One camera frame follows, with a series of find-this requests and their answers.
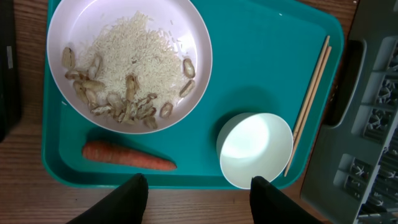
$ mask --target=white rice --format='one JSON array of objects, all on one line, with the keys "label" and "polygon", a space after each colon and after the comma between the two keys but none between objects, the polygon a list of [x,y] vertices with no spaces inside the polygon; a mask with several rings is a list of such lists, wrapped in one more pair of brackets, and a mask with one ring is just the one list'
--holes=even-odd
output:
[{"label": "white rice", "polygon": [[76,66],[82,70],[90,67],[96,54],[103,58],[95,78],[106,85],[97,93],[101,105],[107,103],[109,93],[125,99],[125,78],[130,74],[135,74],[139,82],[137,100],[156,93],[158,98],[153,103],[157,111],[166,102],[177,104],[178,94],[188,81],[182,75],[182,62],[160,32],[146,31],[148,20],[140,12],[131,19],[118,19],[112,29],[104,28],[93,45],[80,52]]}]

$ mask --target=tray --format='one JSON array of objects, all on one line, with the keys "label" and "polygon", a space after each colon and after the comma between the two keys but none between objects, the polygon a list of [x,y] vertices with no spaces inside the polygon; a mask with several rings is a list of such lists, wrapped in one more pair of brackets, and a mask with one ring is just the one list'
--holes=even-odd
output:
[{"label": "tray", "polygon": [[[49,1],[47,23],[58,3]],[[150,188],[235,189],[223,177],[216,155],[219,130],[243,112],[274,113],[293,128],[323,41],[330,35],[333,50],[292,166],[287,177],[280,176],[272,183],[281,189],[300,176],[343,51],[340,23],[331,15],[291,0],[192,3],[210,33],[213,71],[198,106],[166,130],[127,135],[95,126],[63,99],[46,61],[42,160],[54,178],[74,187],[115,187],[141,172]],[[110,140],[169,158],[178,169],[159,172],[85,160],[81,148],[91,139]]]}]

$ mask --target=chopstick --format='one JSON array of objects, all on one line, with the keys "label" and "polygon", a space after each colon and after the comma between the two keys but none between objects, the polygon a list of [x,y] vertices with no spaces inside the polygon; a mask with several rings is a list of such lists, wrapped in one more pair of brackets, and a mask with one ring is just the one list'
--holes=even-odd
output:
[{"label": "chopstick", "polygon": [[293,151],[292,151],[292,155],[289,159],[289,162],[287,163],[287,166],[285,168],[285,173],[284,173],[285,177],[290,169],[290,165],[292,165],[294,154],[295,154],[297,146],[300,142],[300,138],[301,138],[302,132],[304,130],[305,123],[307,122],[308,114],[310,113],[313,99],[315,98],[315,95],[317,93],[318,86],[319,86],[321,77],[323,75],[323,71],[325,70],[325,66],[326,66],[326,63],[327,63],[329,55],[330,55],[331,47],[330,46],[328,47],[329,39],[330,39],[330,36],[327,36],[325,43],[323,44],[321,54],[318,58],[317,66],[315,67],[315,71],[312,75],[310,86],[309,86],[307,94],[305,96],[304,104],[303,104],[300,114],[298,116],[296,126],[294,127]]}]

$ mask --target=wood grain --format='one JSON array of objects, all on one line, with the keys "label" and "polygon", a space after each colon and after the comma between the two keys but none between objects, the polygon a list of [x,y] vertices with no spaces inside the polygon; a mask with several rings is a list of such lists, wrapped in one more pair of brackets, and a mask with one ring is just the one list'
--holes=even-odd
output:
[{"label": "wood grain", "polygon": [[[303,2],[333,14],[348,35],[356,9],[352,0]],[[14,0],[14,10],[23,115],[0,144],[0,223],[65,223],[111,190],[66,187],[44,170],[40,147],[47,0]],[[283,192],[325,220],[300,200],[303,175]],[[144,223],[252,223],[249,192],[151,190]]]}]

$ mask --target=orange carrot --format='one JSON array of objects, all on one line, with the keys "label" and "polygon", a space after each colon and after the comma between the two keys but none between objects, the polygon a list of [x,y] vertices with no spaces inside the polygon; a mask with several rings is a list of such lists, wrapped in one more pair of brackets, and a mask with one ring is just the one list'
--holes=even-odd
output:
[{"label": "orange carrot", "polygon": [[90,141],[83,146],[83,157],[96,162],[106,162],[154,170],[174,170],[170,161],[123,146],[104,141]]}]

